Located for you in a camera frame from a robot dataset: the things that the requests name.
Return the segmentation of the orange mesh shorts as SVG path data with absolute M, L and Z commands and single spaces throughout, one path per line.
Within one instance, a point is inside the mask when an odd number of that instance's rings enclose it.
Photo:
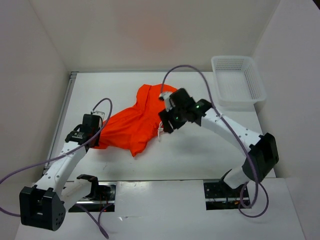
M 164 102 L 159 100 L 161 87 L 161 84 L 142 85 L 137 91 L 136 103 L 110 117 L 95 148 L 129 150 L 133 157 L 141 154 L 158 135 L 159 112 L 165 109 Z

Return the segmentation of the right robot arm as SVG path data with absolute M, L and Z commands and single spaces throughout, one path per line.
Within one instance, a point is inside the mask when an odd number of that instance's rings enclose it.
M 275 137 L 251 131 L 215 110 L 212 103 L 200 99 L 195 101 L 184 88 L 175 92 L 165 91 L 159 95 L 164 110 L 159 112 L 164 132 L 172 133 L 185 123 L 196 123 L 210 130 L 244 153 L 242 166 L 229 170 L 219 184 L 219 191 L 230 197 L 237 188 L 249 181 L 259 183 L 279 161 Z

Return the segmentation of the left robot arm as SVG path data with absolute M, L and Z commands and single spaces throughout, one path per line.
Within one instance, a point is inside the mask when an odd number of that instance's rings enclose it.
M 47 172 L 32 187 L 25 186 L 19 193 L 20 221 L 50 231 L 58 230 L 66 212 L 81 198 L 96 199 L 100 194 L 98 178 L 81 174 L 65 186 L 77 164 L 90 148 L 99 143 L 97 133 L 103 126 L 104 112 L 84 114 L 82 123 L 66 137 L 63 148 Z

